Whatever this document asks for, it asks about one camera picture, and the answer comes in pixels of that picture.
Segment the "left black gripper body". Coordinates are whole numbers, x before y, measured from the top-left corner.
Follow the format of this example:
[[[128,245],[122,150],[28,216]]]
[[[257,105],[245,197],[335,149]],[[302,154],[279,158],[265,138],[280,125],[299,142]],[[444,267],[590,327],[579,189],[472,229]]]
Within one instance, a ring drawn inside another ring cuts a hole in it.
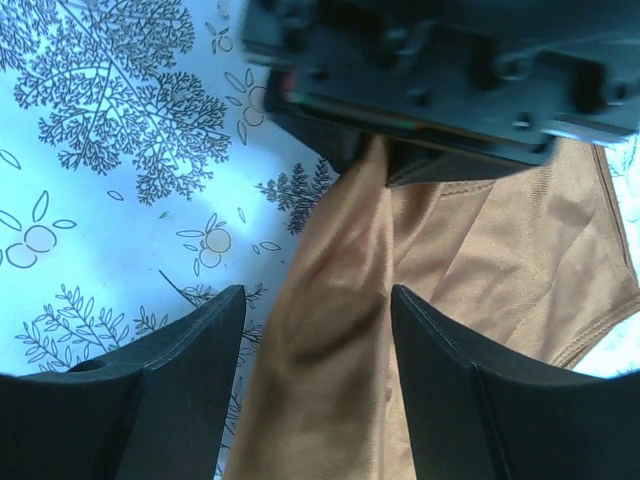
[[[526,165],[639,126],[635,1],[251,1],[277,110]]]

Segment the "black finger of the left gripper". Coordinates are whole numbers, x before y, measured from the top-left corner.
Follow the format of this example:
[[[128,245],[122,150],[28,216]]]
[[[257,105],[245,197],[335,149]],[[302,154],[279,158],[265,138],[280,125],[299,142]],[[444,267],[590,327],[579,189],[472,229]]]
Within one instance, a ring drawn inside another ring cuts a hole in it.
[[[386,186],[390,188],[495,180],[520,170],[520,150],[504,145],[479,151],[443,151],[393,140],[387,144],[387,154]]]
[[[373,135],[367,122],[327,112],[285,112],[279,126],[326,159],[336,173],[345,173],[365,153]]]

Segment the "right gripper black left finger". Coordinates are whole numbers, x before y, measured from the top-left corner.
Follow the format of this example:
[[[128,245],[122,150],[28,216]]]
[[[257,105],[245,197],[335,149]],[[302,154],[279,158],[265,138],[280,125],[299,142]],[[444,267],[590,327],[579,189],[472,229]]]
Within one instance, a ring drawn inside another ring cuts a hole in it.
[[[210,479],[246,314],[230,286],[64,373],[1,379],[5,479]]]

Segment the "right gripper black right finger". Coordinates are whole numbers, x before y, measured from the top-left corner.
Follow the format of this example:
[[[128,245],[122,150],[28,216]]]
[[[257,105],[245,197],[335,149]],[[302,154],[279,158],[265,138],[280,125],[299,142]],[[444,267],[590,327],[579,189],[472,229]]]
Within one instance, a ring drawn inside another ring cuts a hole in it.
[[[392,330],[420,479],[635,479],[639,376],[517,353],[393,288]]]

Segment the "brown satin napkin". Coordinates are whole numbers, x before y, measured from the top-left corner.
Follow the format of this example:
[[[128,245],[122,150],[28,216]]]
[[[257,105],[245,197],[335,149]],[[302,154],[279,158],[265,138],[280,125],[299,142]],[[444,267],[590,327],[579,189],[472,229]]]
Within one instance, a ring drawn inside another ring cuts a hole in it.
[[[228,479],[635,479],[639,377],[576,364],[639,310],[605,151],[391,188],[371,139],[318,202]]]

